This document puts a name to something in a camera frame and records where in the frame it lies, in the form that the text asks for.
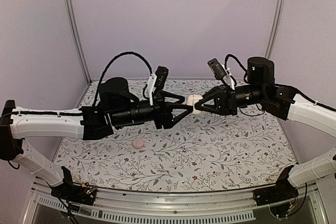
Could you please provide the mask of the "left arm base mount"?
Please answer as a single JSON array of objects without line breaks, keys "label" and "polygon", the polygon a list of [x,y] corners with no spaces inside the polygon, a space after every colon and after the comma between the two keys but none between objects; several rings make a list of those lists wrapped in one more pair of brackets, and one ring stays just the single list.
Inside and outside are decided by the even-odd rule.
[{"label": "left arm base mount", "polygon": [[88,206],[93,206],[97,195],[96,185],[89,183],[74,184],[69,169],[61,167],[63,179],[58,186],[51,186],[51,195],[59,197],[67,202],[76,202]]}]

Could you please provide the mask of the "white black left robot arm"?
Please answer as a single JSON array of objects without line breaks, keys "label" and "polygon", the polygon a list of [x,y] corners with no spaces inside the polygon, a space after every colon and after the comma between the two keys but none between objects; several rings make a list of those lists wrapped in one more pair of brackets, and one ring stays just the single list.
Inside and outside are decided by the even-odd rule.
[{"label": "white black left robot arm", "polygon": [[153,121],[157,129],[171,129],[193,111],[183,96],[163,91],[164,81],[155,76],[146,86],[147,100],[129,90],[128,81],[115,77],[97,86],[99,101],[79,109],[43,111],[18,107],[7,100],[1,115],[1,159],[13,161],[42,178],[67,200],[78,195],[71,172],[53,164],[36,151],[28,137],[68,137],[100,140],[114,129]]}]

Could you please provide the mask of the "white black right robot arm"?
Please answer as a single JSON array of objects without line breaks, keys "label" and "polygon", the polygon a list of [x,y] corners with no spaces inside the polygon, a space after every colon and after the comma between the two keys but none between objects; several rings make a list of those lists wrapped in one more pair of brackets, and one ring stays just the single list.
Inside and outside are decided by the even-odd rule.
[{"label": "white black right robot arm", "polygon": [[335,136],[335,109],[309,98],[295,87],[276,84],[273,61],[264,57],[248,58],[247,66],[243,67],[243,86],[235,85],[227,63],[212,59],[208,66],[222,85],[195,98],[189,97],[194,111],[236,115],[242,107],[260,104],[263,111],[279,119],[299,122]]}]

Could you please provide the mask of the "white earbuds charging case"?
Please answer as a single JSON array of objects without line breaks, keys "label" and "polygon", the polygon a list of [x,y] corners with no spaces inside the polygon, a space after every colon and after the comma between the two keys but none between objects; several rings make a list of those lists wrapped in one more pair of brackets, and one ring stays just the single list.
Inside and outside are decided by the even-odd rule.
[{"label": "white earbuds charging case", "polygon": [[195,104],[200,101],[203,97],[199,94],[191,94],[187,97],[186,104],[193,107],[192,114],[199,115],[202,112],[200,110],[195,109]]}]

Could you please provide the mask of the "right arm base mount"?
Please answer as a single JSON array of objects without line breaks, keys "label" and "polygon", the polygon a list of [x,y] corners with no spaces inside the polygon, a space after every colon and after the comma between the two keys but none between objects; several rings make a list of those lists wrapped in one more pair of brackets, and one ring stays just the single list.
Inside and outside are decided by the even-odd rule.
[{"label": "right arm base mount", "polygon": [[269,205],[286,201],[284,205],[270,207],[271,214],[276,218],[285,218],[290,215],[297,203],[299,196],[297,188],[288,181],[289,172],[293,165],[286,167],[277,178],[275,185],[253,191],[253,199],[257,206]]}]

